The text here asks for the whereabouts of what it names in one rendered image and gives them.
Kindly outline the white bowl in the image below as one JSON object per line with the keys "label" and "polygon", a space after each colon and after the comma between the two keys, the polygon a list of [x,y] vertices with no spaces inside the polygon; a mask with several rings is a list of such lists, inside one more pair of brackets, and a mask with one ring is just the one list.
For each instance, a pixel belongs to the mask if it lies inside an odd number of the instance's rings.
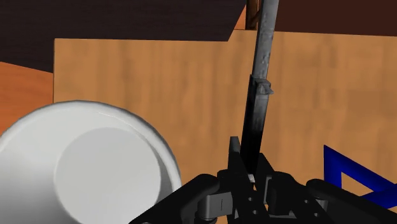
{"label": "white bowl", "polygon": [[54,103],[0,136],[0,224],[129,224],[180,186],[163,137],[109,104]]}

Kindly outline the blue angular frame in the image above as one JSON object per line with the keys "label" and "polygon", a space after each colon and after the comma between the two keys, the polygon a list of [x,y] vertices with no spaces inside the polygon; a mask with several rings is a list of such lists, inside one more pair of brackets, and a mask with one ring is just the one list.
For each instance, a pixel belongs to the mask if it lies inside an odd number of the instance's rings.
{"label": "blue angular frame", "polygon": [[362,195],[362,198],[386,209],[397,206],[397,183],[389,181],[327,145],[324,145],[323,155],[324,180],[327,183],[341,188],[344,173],[372,190],[371,193]]}

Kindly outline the brown wooden chair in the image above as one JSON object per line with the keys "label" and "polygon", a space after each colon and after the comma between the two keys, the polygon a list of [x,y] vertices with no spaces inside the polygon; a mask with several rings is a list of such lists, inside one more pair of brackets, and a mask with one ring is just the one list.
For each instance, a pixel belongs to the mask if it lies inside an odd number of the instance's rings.
{"label": "brown wooden chair", "polygon": [[257,30],[261,0],[246,0],[246,30]]}

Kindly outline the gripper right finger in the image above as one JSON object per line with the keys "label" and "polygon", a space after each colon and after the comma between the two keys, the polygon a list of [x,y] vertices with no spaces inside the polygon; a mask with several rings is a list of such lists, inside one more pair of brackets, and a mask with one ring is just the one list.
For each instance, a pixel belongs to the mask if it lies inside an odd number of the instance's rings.
{"label": "gripper right finger", "polygon": [[397,224],[397,214],[320,179],[306,185],[273,170],[260,153],[256,189],[268,205],[264,224]]}

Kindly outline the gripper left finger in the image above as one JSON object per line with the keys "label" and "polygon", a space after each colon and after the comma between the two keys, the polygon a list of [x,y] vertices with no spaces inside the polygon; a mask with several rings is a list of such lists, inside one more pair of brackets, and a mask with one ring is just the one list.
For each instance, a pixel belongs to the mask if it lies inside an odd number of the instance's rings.
{"label": "gripper left finger", "polygon": [[262,224],[262,203],[256,198],[240,157],[238,137],[231,137],[228,167],[217,176],[200,174],[149,208],[129,224]]}

